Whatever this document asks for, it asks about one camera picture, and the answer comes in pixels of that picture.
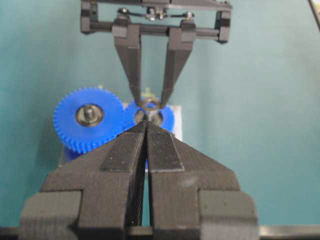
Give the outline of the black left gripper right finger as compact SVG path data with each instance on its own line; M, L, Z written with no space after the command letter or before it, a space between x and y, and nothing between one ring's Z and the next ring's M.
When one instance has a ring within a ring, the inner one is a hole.
M146 139L154 239L259 239L255 203L232 170L151 122Z

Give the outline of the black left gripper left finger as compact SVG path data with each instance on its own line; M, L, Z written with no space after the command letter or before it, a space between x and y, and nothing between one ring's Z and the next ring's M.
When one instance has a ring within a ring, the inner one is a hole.
M24 205L21 240L124 240L138 223L145 121L47 175Z

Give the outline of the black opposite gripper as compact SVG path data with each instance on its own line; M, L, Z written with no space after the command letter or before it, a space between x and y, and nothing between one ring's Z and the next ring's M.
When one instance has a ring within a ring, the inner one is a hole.
M122 7L111 21L99 21L98 4L115 4ZM196 27L192 10L214 11L213 28ZM141 34L140 25L130 17L148 21L181 18L179 27L169 29L165 60L163 89L160 106L168 103L174 86L186 64L195 39L211 39L221 44L228 42L232 5L222 0L82 0L80 31L89 35L95 32L112 33L114 46L128 79L129 89L137 105L141 104Z

